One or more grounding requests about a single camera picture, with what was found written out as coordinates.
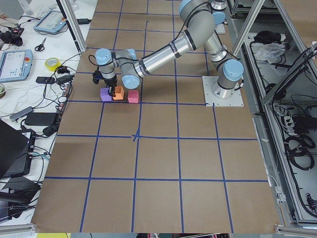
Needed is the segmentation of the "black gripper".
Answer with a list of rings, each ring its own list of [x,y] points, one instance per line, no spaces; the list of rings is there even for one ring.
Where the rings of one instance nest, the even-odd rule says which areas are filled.
[[[108,94],[111,97],[115,97],[115,87],[117,86],[117,76],[116,74],[112,78],[105,78],[105,84],[108,87]]]

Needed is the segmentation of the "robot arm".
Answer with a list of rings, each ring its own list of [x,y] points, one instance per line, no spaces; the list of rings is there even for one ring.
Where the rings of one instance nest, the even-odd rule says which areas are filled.
[[[104,81],[108,94],[113,97],[117,86],[116,68],[120,69],[124,87],[135,89],[142,78],[183,54],[204,47],[219,74],[211,88],[212,93],[218,98],[229,99],[234,91],[239,90],[236,85],[242,78],[244,67],[217,36],[211,11],[216,3],[215,0],[183,0],[179,6],[179,16],[183,21],[179,34],[167,45],[143,58],[138,59],[133,49],[114,52],[98,49],[95,53],[97,69],[93,73],[93,82],[98,84]]]

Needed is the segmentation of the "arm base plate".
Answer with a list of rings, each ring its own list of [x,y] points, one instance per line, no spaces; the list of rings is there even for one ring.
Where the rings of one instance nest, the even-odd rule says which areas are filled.
[[[216,30],[217,34],[225,34],[224,24],[222,23],[222,24],[216,25],[215,30]]]
[[[223,89],[218,84],[218,76],[202,76],[205,105],[207,107],[243,107],[241,90],[237,82],[233,89]]]

